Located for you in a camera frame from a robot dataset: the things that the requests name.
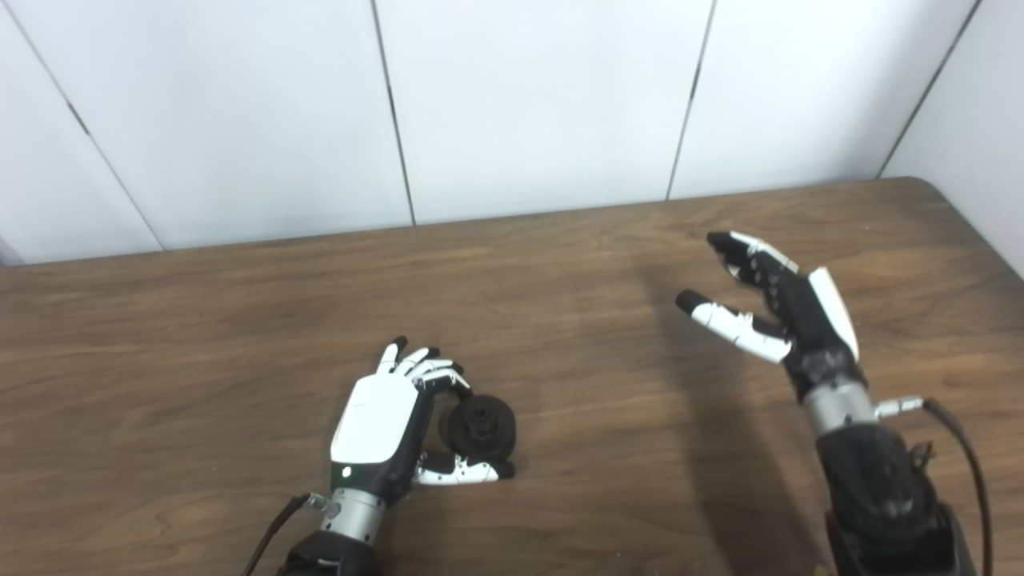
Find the white and black left hand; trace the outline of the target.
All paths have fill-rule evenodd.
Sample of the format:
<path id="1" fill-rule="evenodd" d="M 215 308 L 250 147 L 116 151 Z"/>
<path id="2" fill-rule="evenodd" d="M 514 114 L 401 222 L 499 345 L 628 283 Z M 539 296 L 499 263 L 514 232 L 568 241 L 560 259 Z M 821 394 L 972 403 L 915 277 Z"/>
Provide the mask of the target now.
<path id="1" fill-rule="evenodd" d="M 456 361 L 439 349 L 406 353 L 406 336 L 384 347 L 373 372 L 362 376 L 330 440 L 330 488 L 356 490 L 392 507 L 414 485 L 454 486 L 512 480 L 514 463 L 472 455 L 467 448 L 425 450 L 438 396 L 474 397 Z"/>

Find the white and black right hand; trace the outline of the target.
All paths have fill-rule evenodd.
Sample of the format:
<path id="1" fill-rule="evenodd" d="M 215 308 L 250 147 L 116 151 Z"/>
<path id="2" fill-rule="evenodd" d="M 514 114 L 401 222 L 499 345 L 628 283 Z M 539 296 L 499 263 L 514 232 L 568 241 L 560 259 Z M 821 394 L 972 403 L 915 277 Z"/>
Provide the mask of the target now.
<path id="1" fill-rule="evenodd" d="M 739 232 L 709 232 L 707 244 L 739 284 L 760 293 L 771 320 L 722 305 L 693 290 L 676 305 L 736 349 L 778 364 L 798 401 L 819 387 L 867 387 L 852 318 L 825 266 L 802 270 L 768 241 Z"/>

